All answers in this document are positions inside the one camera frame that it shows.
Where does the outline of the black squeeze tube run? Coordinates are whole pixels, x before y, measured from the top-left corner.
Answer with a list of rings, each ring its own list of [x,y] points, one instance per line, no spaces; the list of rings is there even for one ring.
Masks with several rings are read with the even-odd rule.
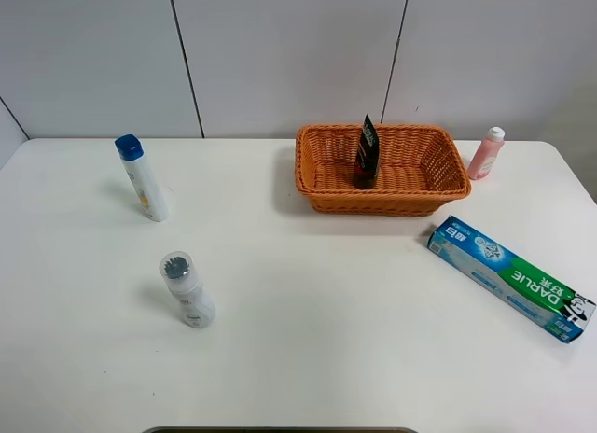
[[[380,140],[374,124],[365,116],[356,150],[353,183],[358,189],[372,189],[380,166]]]

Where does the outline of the orange wicker basket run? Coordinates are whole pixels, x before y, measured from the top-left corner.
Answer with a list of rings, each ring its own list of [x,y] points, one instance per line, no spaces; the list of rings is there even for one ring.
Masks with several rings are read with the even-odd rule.
[[[451,136],[422,124],[377,124],[380,169],[372,189],[354,186],[360,124],[314,124],[295,143],[298,192],[320,213],[426,217],[466,198],[471,183]]]

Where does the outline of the blue green toothpaste box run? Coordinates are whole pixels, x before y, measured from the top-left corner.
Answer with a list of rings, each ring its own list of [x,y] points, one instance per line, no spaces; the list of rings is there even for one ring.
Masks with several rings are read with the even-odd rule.
[[[563,343],[584,333],[596,309],[590,299],[455,216],[433,231],[427,248]]]

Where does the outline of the white bottle with brush cap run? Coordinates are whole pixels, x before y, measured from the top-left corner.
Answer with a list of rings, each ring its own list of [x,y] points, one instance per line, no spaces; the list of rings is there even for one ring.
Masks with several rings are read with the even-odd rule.
[[[178,301],[184,321],[192,328],[208,328],[215,320],[215,305],[203,289],[190,255],[169,253],[160,262],[160,274]]]

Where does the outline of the white bottle blue cap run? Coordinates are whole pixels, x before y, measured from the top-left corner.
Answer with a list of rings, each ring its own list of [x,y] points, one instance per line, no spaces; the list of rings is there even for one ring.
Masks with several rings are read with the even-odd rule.
[[[166,220],[169,211],[140,140],[125,134],[115,140],[115,146],[146,216],[155,222]]]

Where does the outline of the pink bottle white cap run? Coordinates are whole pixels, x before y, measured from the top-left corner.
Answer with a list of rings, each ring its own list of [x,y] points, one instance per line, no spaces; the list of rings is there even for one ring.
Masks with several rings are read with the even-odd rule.
[[[505,143],[505,131],[500,127],[492,127],[481,141],[467,173],[473,180],[481,179],[489,174],[499,150]]]

